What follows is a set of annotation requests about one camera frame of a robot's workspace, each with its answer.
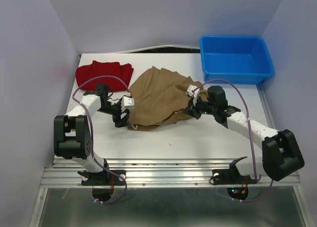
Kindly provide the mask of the tan skirt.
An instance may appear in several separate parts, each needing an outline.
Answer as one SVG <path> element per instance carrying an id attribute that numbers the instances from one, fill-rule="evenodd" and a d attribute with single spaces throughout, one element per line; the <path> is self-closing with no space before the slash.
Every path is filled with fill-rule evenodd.
<path id="1" fill-rule="evenodd" d="M 183 111 L 188 106 L 186 95 L 190 85 L 200 86 L 190 76 L 165 68 L 152 67 L 143 72 L 130 86 L 135 107 L 130 110 L 129 129 L 151 131 L 192 117 Z"/>

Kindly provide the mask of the red skirt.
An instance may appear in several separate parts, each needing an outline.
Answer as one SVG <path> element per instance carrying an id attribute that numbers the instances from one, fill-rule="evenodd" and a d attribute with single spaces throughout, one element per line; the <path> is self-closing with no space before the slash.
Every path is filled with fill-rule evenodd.
<path id="1" fill-rule="evenodd" d="M 76 69 L 75 78 L 78 86 L 81 86 L 86 81 L 99 76 L 114 76 L 121 79 L 127 86 L 132 78 L 134 68 L 131 64 L 121 65 L 119 62 L 98 62 L 93 61 L 89 65 L 83 65 Z M 92 91 L 98 83 L 103 83 L 108 86 L 113 92 L 126 91 L 123 83 L 112 77 L 103 77 L 96 79 L 82 86 L 81 90 Z"/>

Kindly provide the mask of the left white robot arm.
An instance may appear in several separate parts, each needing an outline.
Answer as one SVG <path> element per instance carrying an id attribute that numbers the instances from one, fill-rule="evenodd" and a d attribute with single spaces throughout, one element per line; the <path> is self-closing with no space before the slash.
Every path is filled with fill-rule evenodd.
<path id="1" fill-rule="evenodd" d="M 116 128 L 129 127 L 130 110 L 134 108 L 134 99 L 128 91 L 119 101 L 110 102 L 109 87 L 97 84 L 95 90 L 86 91 L 77 105 L 68 113 L 58 115 L 53 121 L 53 148 L 57 157 L 73 160 L 98 184 L 110 180 L 107 161 L 94 151 L 94 132 L 92 116 L 104 113 L 112 116 Z"/>

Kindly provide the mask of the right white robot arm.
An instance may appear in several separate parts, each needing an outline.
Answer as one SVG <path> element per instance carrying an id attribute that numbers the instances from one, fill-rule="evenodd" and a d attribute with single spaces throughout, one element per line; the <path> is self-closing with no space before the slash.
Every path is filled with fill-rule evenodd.
<path id="1" fill-rule="evenodd" d="M 255 179 L 260 176 L 280 181 L 304 167 L 305 161 L 293 132 L 269 128 L 228 105 L 221 86 L 210 86 L 206 101 L 201 98 L 197 86 L 190 85 L 186 94 L 190 100 L 183 111 L 185 114 L 195 119 L 204 114 L 212 115 L 217 123 L 248 138 L 251 145 L 262 151 L 260 157 L 241 157 L 232 161 L 228 169 L 214 170 L 215 185 L 239 184 L 244 178 L 257 183 Z"/>

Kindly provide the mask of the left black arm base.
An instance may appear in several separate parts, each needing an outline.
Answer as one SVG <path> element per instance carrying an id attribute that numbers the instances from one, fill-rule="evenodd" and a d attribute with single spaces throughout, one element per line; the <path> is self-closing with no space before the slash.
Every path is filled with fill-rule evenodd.
<path id="1" fill-rule="evenodd" d="M 114 173 L 119 175 L 120 178 L 106 171 L 92 173 L 83 170 L 77 173 L 82 178 L 82 186 L 124 186 L 122 178 L 126 176 L 125 170 L 114 170 Z"/>

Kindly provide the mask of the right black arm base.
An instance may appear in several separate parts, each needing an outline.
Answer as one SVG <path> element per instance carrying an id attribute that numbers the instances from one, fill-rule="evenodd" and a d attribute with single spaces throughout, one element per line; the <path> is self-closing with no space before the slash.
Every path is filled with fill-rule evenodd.
<path id="1" fill-rule="evenodd" d="M 238 172 L 236 164 L 247 157 L 241 157 L 235 159 L 229 164 L 227 169 L 213 169 L 212 176 L 209 179 L 211 185 L 229 185 L 229 184 L 257 184 L 255 179 L 252 179 L 250 175 L 241 175 Z"/>

